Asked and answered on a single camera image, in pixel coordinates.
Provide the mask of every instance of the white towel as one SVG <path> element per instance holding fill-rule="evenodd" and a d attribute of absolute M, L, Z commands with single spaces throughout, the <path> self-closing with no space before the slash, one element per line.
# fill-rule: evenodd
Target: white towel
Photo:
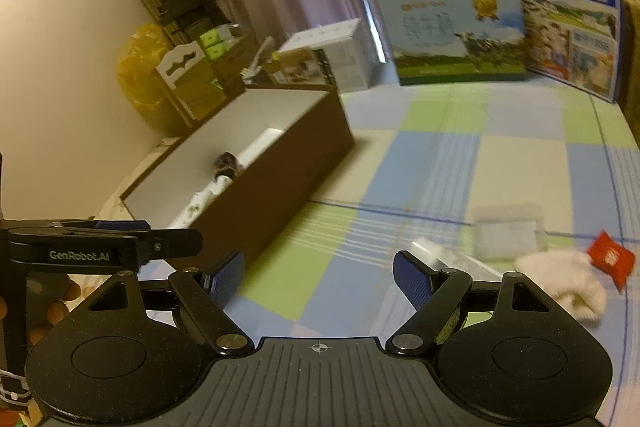
<path fill-rule="evenodd" d="M 591 258 L 578 250 L 552 250 L 516 259 L 516 270 L 540 286 L 578 321 L 596 321 L 607 306 L 607 291 L 596 279 Z"/>

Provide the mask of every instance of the red packet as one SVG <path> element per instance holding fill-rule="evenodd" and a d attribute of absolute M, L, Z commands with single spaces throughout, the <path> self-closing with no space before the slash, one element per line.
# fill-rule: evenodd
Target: red packet
<path fill-rule="evenodd" d="M 618 291 L 622 291 L 626 284 L 626 278 L 634 269 L 636 262 L 634 253 L 621 247 L 604 230 L 591 243 L 587 253 L 591 256 L 593 266 L 608 273 Z"/>

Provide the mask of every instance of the checkered tablecloth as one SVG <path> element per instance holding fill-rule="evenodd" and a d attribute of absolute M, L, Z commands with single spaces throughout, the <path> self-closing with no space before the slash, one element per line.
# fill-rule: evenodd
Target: checkered tablecloth
<path fill-rule="evenodd" d="M 542 78 L 345 95 L 356 147 L 250 268 L 226 311 L 249 335 L 386 340 L 414 313 L 396 251 L 472 251 L 476 206 L 537 203 L 552 247 L 607 230 L 640 253 L 640 152 L 617 105 Z M 590 330 L 614 366 L 599 419 L 640 417 L 640 271 Z"/>

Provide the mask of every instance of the screw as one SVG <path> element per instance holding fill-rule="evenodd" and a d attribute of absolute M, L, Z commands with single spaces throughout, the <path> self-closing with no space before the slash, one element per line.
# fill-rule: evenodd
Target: screw
<path fill-rule="evenodd" d="M 222 347 L 223 349 L 242 349 L 249 343 L 246 336 L 239 335 L 238 333 L 229 333 L 227 335 L 222 335 L 218 337 L 216 340 L 216 344 Z"/>
<path fill-rule="evenodd" d="M 402 333 L 394 336 L 391 343 L 398 349 L 418 349 L 422 345 L 422 339 L 418 335 Z"/>

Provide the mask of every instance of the yellow plastic bag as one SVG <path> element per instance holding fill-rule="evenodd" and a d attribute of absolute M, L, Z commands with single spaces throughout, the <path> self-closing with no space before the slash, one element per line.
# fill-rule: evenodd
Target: yellow plastic bag
<path fill-rule="evenodd" d="M 165 136 L 182 136 L 187 126 L 164 94 L 156 66 L 171 49 L 162 28 L 145 24 L 130 36 L 116 64 L 118 83 L 146 122 Z"/>

